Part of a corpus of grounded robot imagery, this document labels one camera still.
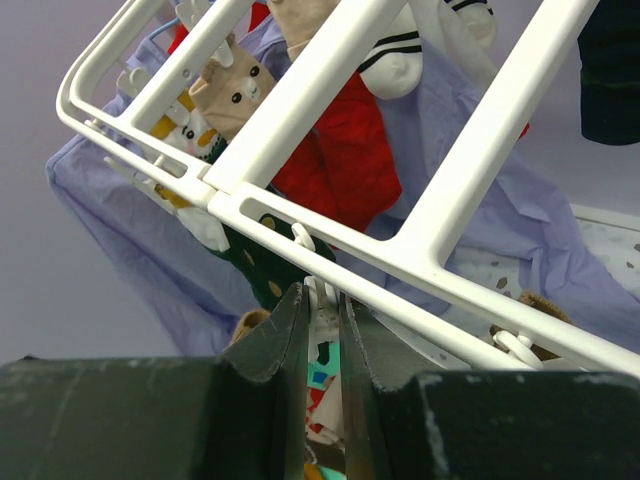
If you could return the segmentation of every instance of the red garment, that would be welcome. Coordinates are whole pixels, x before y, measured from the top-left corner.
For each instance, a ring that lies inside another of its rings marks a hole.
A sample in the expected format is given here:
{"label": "red garment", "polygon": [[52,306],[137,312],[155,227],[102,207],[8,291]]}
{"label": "red garment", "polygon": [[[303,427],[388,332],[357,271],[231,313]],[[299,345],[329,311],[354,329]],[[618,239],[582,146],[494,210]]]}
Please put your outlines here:
{"label": "red garment", "polygon": [[269,16],[269,7],[264,3],[254,3],[251,7],[251,22],[249,23],[249,31],[262,23],[262,21]]}
{"label": "red garment", "polygon": [[363,232],[402,188],[382,115],[360,75],[329,105],[273,184],[289,200]]}
{"label": "red garment", "polygon": [[176,28],[176,37],[173,39],[173,42],[171,42],[171,45],[167,49],[169,55],[172,55],[173,52],[176,51],[176,48],[178,48],[182,41],[187,38],[187,35],[189,35],[189,31],[185,28],[185,26],[182,24],[178,25],[178,28]]}

